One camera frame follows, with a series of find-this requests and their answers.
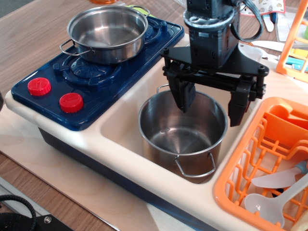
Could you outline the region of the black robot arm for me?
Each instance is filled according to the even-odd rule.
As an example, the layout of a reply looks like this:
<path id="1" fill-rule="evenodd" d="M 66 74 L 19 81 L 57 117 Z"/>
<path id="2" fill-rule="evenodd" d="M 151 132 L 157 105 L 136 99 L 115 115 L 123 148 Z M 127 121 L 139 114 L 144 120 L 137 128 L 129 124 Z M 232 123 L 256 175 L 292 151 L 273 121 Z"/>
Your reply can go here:
<path id="1" fill-rule="evenodd" d="M 187 112 L 195 98 L 195 84 L 231 93 L 228 115 L 232 127 L 240 125 L 250 102 L 265 93 L 268 67 L 239 49 L 240 7 L 245 5 L 261 22 L 250 0 L 189 0 L 183 18 L 189 29 L 188 47 L 165 48 L 161 55 L 177 107 Z"/>

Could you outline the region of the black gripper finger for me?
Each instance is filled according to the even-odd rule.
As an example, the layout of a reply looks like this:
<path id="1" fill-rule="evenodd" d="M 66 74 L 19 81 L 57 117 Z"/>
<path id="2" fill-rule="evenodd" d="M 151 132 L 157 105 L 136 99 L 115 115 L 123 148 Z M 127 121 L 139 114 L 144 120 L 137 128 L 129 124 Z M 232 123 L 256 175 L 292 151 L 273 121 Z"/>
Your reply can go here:
<path id="1" fill-rule="evenodd" d="M 231 100 L 228 104 L 228 116 L 230 118 L 230 126 L 235 127 L 241 124 L 241 121 L 250 104 L 251 86 L 246 83 L 240 83 L 235 90 L 231 91 Z"/>
<path id="2" fill-rule="evenodd" d="M 177 107 L 184 113 L 188 112 L 196 96 L 195 84 L 174 74 L 168 74 L 167 79 Z"/>

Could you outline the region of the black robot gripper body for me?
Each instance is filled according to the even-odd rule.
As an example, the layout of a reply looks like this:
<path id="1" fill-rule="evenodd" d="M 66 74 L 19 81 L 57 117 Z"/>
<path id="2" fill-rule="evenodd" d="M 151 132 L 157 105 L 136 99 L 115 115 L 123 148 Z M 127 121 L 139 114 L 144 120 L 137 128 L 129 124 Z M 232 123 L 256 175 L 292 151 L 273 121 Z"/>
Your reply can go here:
<path id="1" fill-rule="evenodd" d="M 183 18 L 190 46 L 163 49 L 164 75 L 227 91 L 246 83 L 251 86 L 249 98 L 261 99 L 269 69 L 244 56 L 238 44 L 259 38 L 263 25 L 254 36 L 244 39 L 239 35 L 238 9 L 187 9 Z"/>

